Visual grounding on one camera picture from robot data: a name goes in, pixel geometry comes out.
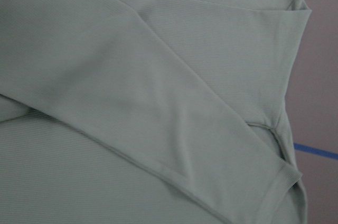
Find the blue strip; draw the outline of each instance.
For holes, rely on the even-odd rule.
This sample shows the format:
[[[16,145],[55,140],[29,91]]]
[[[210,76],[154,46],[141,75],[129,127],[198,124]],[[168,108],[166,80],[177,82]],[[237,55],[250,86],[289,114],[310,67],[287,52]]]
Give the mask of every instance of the blue strip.
[[[309,147],[309,146],[305,146],[305,145],[301,145],[301,144],[297,144],[294,143],[294,147],[295,150],[299,150],[299,151],[303,151],[303,152],[308,152],[311,154],[317,154],[320,156],[324,156],[324,157],[328,157],[331,159],[336,159],[338,160],[338,154],[333,153],[333,152],[328,152],[328,151],[324,151],[318,148],[313,148],[313,147]]]

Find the garment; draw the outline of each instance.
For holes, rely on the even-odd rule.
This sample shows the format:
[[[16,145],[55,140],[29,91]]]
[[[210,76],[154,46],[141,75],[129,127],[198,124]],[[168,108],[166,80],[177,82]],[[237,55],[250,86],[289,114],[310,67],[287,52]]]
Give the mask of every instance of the garment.
[[[307,223],[304,0],[0,1],[0,222]]]

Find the table surface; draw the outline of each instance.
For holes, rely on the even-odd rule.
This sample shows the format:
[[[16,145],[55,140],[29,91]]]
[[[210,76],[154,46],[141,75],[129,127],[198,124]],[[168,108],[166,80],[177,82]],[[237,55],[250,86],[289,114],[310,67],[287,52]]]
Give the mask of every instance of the table surface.
[[[308,20],[286,94],[308,224],[337,224],[338,0],[305,0]]]

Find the fabric fold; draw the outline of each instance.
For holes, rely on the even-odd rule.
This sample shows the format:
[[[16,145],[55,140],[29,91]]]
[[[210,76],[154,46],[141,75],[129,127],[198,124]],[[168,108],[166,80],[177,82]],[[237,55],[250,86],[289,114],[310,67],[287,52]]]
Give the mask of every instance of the fabric fold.
[[[126,3],[5,0],[1,8],[0,94],[89,135],[224,223],[270,223],[301,178]],[[224,12],[248,17],[238,26],[270,18],[261,29],[275,22],[283,35],[299,35],[309,14]]]

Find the ribbed fabric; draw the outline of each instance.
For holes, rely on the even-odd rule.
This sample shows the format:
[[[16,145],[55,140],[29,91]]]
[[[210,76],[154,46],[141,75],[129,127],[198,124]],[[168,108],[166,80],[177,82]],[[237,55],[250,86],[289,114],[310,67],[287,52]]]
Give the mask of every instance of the ribbed fabric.
[[[284,102],[304,0],[0,9],[1,221],[306,224]]]

